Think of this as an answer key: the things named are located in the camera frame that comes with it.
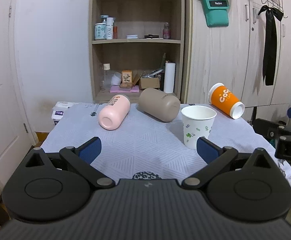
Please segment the clear plastic bottle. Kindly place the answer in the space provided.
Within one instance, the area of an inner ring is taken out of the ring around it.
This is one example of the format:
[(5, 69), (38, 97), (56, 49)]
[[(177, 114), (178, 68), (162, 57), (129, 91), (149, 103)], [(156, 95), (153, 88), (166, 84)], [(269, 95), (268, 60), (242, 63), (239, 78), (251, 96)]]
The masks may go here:
[(111, 86), (111, 67), (109, 63), (103, 63), (100, 65), (100, 88), (101, 90), (110, 89)]

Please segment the small cardboard box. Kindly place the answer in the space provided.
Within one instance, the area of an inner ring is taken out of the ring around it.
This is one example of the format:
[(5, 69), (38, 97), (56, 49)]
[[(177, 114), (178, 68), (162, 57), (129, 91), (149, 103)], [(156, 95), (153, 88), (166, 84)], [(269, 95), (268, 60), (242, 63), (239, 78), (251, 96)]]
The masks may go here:
[(158, 77), (152, 77), (152, 78), (148, 78), (148, 77), (141, 77), (140, 78), (140, 89), (144, 90), (147, 88), (160, 88), (160, 79)]

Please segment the pink flat box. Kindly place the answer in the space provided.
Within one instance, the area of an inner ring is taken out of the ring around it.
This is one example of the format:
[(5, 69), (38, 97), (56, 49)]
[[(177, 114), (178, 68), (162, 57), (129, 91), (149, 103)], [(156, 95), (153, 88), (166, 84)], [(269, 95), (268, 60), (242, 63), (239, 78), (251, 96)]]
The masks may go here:
[(138, 86), (132, 88), (121, 88), (120, 86), (111, 86), (110, 93), (139, 93), (140, 89)]

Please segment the white tissue pack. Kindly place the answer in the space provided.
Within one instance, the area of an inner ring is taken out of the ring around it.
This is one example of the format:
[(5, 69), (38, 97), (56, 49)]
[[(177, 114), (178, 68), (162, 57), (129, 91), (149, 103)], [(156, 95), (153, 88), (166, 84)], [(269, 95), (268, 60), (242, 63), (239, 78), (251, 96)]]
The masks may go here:
[(54, 125), (58, 124), (61, 118), (64, 116), (64, 113), (67, 109), (75, 105), (74, 102), (62, 102), (58, 101), (52, 109), (51, 119), (53, 120)]

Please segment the orange floral box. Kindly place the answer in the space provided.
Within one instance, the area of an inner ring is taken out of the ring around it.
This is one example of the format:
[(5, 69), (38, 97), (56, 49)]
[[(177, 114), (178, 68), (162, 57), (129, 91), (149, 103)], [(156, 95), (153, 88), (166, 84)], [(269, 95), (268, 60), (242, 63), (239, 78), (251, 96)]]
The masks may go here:
[(121, 72), (122, 82), (120, 84), (121, 88), (131, 88), (133, 86), (133, 71), (132, 70), (122, 70)]

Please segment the black ribbon bow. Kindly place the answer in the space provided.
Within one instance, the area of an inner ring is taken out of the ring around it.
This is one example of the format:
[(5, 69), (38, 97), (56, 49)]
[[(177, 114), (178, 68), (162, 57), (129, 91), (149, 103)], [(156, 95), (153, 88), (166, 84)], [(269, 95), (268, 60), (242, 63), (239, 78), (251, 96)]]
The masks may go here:
[(265, 12), (266, 28), (265, 28), (265, 45), (263, 56), (263, 81), (265, 86), (272, 86), (274, 84), (274, 76), (276, 72), (276, 59), (277, 59), (277, 27), (276, 20), (282, 20), (284, 14), (277, 8), (270, 8), (263, 5), (258, 12), (260, 15)]

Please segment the white paper towel roll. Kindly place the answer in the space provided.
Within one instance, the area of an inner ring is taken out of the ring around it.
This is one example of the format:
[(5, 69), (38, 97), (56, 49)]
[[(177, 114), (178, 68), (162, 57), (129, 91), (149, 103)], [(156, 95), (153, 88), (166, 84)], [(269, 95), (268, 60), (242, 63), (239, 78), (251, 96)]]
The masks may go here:
[(171, 62), (165, 63), (164, 86), (163, 86), (163, 91), (165, 93), (173, 93), (174, 92), (175, 68), (176, 68), (175, 63), (171, 63)]

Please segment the orange coco paper cup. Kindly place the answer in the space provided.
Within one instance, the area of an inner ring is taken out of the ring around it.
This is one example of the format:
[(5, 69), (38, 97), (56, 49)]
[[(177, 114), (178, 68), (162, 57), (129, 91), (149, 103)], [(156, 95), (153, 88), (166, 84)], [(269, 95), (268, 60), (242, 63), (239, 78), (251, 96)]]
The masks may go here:
[(209, 90), (208, 101), (234, 120), (240, 118), (245, 111), (245, 105), (220, 82)]

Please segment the light blue jar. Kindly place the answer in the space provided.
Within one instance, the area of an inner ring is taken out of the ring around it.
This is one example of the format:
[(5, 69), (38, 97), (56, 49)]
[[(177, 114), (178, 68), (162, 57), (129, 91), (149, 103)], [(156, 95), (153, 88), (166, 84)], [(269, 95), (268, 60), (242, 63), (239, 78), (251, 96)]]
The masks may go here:
[(107, 25), (105, 23), (95, 24), (95, 32), (94, 32), (95, 40), (106, 40), (107, 39), (106, 27), (107, 27)]

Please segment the white floral paper cup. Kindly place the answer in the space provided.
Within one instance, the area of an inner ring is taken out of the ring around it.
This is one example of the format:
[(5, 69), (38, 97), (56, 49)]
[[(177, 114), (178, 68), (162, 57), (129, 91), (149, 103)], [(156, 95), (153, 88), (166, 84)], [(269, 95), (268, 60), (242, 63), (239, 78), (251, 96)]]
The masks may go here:
[(196, 150), (200, 137), (208, 138), (217, 113), (207, 106), (193, 105), (181, 110), (185, 146)]

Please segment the wooden shelf unit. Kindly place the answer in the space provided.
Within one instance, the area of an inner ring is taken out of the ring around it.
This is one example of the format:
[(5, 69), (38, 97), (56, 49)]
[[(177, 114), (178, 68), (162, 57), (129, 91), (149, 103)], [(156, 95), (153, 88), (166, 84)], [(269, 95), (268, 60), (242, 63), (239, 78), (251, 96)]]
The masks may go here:
[(92, 97), (113, 96), (102, 86), (101, 68), (146, 74), (164, 60), (176, 64), (173, 94), (181, 96), (185, 0), (89, 0), (89, 61)]

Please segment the pink small bottle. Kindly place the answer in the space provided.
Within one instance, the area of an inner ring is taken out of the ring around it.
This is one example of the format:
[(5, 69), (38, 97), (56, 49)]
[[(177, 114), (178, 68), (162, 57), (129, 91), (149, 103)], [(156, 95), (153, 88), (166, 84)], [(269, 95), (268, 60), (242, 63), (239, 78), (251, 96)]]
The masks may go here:
[(163, 28), (163, 38), (164, 39), (170, 39), (170, 26), (169, 23), (166, 22), (164, 24), (164, 28)]

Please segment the teal hanging pouch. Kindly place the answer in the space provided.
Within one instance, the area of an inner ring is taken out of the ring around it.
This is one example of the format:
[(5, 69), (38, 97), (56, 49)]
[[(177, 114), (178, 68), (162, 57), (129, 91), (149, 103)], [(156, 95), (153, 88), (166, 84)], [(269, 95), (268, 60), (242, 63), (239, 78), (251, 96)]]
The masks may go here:
[(228, 0), (202, 0), (202, 6), (208, 27), (227, 27), (229, 25)]

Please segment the red small bottle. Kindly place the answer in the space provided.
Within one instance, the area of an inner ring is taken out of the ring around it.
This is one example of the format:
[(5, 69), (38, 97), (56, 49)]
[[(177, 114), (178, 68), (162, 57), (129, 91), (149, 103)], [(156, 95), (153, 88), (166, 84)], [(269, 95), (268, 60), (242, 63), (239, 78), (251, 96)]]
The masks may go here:
[(113, 39), (117, 39), (117, 37), (118, 37), (118, 34), (117, 34), (117, 26), (114, 26), (114, 28), (113, 28)]

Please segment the white small cup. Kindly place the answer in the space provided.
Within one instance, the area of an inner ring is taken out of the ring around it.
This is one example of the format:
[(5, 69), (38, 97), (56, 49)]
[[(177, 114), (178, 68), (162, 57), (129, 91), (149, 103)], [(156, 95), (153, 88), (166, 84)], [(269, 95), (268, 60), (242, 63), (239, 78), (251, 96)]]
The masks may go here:
[(119, 72), (115, 72), (111, 77), (111, 85), (119, 86), (122, 82), (122, 74)]

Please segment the grey patterned tablecloth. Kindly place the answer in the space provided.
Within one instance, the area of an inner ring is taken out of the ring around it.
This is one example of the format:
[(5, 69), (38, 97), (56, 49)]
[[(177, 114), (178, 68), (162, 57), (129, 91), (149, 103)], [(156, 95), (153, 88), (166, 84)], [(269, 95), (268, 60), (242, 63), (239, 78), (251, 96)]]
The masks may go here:
[[(184, 178), (206, 166), (196, 150), (183, 143), (181, 111), (172, 122), (161, 122), (132, 104), (118, 129), (108, 131), (98, 123), (106, 104), (78, 103), (65, 111), (61, 120), (49, 133), (42, 148), (46, 153), (59, 152), (66, 146), (78, 147), (93, 137), (102, 143), (100, 155), (91, 163), (97, 170), (116, 182), (137, 178), (142, 172), (162, 179)], [(274, 157), (275, 149), (243, 118), (233, 120), (217, 109), (208, 139), (219, 147), (232, 146), (242, 153), (264, 148), (291, 186), (291, 166)]]

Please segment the black flat object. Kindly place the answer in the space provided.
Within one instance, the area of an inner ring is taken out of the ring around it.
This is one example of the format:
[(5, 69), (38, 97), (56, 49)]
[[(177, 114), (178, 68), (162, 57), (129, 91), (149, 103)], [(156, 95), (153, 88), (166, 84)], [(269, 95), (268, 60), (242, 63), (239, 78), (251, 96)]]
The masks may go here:
[(145, 35), (144, 38), (146, 39), (160, 39), (160, 37), (158, 35)]

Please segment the white pump bottle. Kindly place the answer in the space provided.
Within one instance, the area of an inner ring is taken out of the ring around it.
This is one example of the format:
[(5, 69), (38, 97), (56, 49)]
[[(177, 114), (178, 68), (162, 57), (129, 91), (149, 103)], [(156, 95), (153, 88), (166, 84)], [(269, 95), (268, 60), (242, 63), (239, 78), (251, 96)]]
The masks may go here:
[(114, 17), (108, 15), (101, 15), (103, 23), (105, 23), (105, 38), (107, 40), (112, 40), (114, 38)]

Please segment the beige tumbler cup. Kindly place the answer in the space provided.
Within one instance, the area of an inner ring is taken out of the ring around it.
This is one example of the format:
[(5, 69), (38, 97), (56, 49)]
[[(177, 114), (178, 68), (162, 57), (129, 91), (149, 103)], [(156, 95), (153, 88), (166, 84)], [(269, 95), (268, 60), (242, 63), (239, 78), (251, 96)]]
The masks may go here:
[(154, 88), (145, 89), (139, 97), (139, 109), (163, 122), (173, 121), (180, 105), (176, 96)]

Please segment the pink tumbler cup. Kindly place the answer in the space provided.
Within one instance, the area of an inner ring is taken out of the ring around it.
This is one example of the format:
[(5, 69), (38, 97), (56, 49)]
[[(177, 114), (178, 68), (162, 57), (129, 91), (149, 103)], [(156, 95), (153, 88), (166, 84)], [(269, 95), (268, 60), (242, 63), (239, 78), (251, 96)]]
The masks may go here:
[(113, 96), (98, 114), (100, 126), (109, 131), (117, 129), (129, 113), (130, 106), (130, 100), (126, 96), (121, 94)]

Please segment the white flat tin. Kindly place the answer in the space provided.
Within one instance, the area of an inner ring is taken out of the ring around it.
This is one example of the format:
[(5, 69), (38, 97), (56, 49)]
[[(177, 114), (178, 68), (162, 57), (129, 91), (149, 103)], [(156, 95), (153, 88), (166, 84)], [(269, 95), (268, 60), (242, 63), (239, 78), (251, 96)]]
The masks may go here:
[(139, 36), (138, 35), (127, 35), (126, 39), (138, 39)]

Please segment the wooden wardrobe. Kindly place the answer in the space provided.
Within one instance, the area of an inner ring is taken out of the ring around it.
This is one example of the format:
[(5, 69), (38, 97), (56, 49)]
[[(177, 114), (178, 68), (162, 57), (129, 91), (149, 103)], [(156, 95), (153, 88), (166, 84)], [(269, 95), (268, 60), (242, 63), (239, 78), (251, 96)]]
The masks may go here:
[[(278, 8), (274, 83), (263, 81), (265, 43), (263, 5)], [(221, 82), (246, 107), (291, 102), (291, 0), (229, 0), (226, 27), (208, 27), (202, 0), (186, 0), (186, 50), (182, 100), (205, 103), (212, 85)]]

